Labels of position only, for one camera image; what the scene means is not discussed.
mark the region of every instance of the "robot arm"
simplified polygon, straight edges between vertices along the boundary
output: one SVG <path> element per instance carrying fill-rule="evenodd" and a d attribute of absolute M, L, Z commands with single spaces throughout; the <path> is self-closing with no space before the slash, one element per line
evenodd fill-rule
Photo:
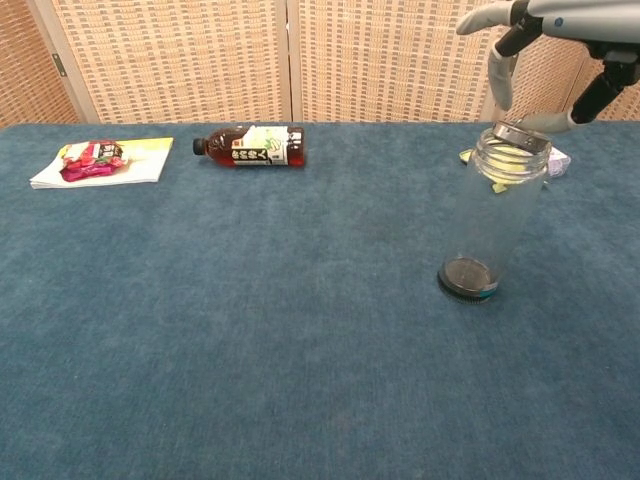
<path fill-rule="evenodd" d="M 479 7 L 462 17 L 456 33 L 468 35 L 495 25 L 511 29 L 489 54 L 489 84 L 503 110 L 511 108 L 510 57 L 542 34 L 584 43 L 604 63 L 598 75 L 568 112 L 537 114 L 520 126 L 541 132 L 563 132 L 589 123 L 625 87 L 640 79 L 640 2 L 637 0 L 515 0 Z"/>

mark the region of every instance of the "bottle label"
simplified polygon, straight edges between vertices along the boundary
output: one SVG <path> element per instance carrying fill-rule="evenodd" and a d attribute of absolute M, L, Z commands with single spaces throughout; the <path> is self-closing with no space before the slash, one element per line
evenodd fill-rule
<path fill-rule="evenodd" d="M 256 127 L 234 140 L 231 156 L 236 165 L 287 165 L 287 127 Z"/>

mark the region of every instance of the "bottle cap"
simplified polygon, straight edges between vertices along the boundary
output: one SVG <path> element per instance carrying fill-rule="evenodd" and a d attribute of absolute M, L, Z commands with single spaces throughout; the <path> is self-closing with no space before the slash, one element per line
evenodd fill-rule
<path fill-rule="evenodd" d="M 194 138 L 193 139 L 193 153 L 196 155 L 204 155 L 207 150 L 207 139 L 206 138 Z"/>
<path fill-rule="evenodd" d="M 544 151 L 551 143 L 544 135 L 530 132 L 505 122 L 497 122 L 493 126 L 493 135 L 514 147 L 521 148 L 534 155 Z"/>

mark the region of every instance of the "paper booklet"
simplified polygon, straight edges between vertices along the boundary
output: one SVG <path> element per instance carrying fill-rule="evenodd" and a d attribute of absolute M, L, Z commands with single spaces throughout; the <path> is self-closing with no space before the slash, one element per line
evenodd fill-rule
<path fill-rule="evenodd" d="M 65 145 L 53 162 L 29 181 L 33 188 L 157 182 L 172 144 L 173 138 L 168 137 Z"/>

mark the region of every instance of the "glass jar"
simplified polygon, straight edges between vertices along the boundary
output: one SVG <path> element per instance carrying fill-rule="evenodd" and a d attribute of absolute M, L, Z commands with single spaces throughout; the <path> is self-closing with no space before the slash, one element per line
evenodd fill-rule
<path fill-rule="evenodd" d="M 548 138 L 504 122 L 482 133 L 438 272 L 447 293 L 471 303 L 495 293 L 542 188 L 550 151 Z"/>

